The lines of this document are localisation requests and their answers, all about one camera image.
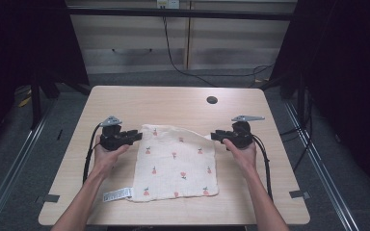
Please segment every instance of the forearm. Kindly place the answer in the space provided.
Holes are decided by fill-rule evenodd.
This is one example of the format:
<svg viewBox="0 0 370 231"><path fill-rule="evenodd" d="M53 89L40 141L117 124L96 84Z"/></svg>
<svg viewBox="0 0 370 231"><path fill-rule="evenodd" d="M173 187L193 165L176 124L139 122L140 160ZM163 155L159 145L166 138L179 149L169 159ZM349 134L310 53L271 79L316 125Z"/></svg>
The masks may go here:
<svg viewBox="0 0 370 231"><path fill-rule="evenodd" d="M244 175L251 193L258 230L288 230L284 219L267 195L256 169L248 167L244 170Z"/></svg>
<svg viewBox="0 0 370 231"><path fill-rule="evenodd" d="M103 177L97 171L92 171L52 230L84 230L102 182Z"/></svg>

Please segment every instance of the printed pattern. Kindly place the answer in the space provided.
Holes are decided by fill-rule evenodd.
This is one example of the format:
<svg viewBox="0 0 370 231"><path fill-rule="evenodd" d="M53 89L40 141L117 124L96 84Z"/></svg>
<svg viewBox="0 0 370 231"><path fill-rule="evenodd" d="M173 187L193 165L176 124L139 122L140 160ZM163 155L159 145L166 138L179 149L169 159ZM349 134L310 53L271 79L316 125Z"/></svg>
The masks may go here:
<svg viewBox="0 0 370 231"><path fill-rule="evenodd" d="M145 202L219 193L215 148L192 131L143 125L130 200Z"/></svg>

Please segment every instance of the human hand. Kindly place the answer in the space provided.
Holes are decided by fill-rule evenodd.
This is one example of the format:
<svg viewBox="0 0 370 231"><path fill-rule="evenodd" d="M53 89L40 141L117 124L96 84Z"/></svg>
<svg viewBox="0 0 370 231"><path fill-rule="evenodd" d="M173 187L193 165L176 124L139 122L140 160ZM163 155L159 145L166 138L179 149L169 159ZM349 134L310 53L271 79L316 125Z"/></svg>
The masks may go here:
<svg viewBox="0 0 370 231"><path fill-rule="evenodd" d="M100 135L95 137L95 143L100 143ZM107 178L119 155L127 151L128 147L129 145L125 144L117 150L108 151L101 144L96 145L94 148L94 167L92 168L92 172L98 173L102 180Z"/></svg>
<svg viewBox="0 0 370 231"><path fill-rule="evenodd" d="M224 144L229 149L236 163L243 171L249 170L250 168L256 169L256 144L252 142L247 148L239 149L232 141L224 139Z"/></svg>

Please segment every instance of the round hole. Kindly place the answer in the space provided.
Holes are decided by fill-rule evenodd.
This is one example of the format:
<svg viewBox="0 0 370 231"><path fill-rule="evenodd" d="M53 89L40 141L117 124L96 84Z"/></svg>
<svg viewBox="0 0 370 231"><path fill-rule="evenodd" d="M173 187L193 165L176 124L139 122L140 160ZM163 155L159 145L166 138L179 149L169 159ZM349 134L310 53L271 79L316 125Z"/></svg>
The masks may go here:
<svg viewBox="0 0 370 231"><path fill-rule="evenodd" d="M209 96L206 98L206 101L208 101L210 104L216 104L218 103L218 98L215 96Z"/></svg>

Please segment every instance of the towel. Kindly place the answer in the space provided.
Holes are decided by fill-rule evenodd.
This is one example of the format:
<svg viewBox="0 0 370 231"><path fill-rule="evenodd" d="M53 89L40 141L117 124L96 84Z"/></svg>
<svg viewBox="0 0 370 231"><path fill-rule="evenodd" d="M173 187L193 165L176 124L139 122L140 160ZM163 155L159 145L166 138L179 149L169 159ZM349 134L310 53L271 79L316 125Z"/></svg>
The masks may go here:
<svg viewBox="0 0 370 231"><path fill-rule="evenodd" d="M131 201L219 193L213 141L168 125L145 124L141 132Z"/></svg>

